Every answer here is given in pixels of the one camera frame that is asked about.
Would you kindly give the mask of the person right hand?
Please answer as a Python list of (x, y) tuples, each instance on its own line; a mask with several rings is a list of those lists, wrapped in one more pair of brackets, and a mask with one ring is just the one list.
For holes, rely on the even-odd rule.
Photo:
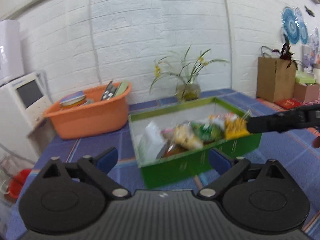
[(312, 142), (313, 148), (320, 148), (320, 137), (316, 137)]

